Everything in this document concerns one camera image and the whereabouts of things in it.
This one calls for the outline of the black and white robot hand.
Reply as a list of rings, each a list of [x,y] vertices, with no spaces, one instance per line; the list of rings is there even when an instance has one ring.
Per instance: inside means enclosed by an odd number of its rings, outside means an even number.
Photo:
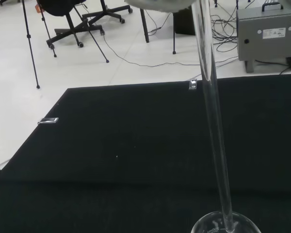
[[[126,3],[144,10],[173,13],[191,6],[195,0],[126,0]]]

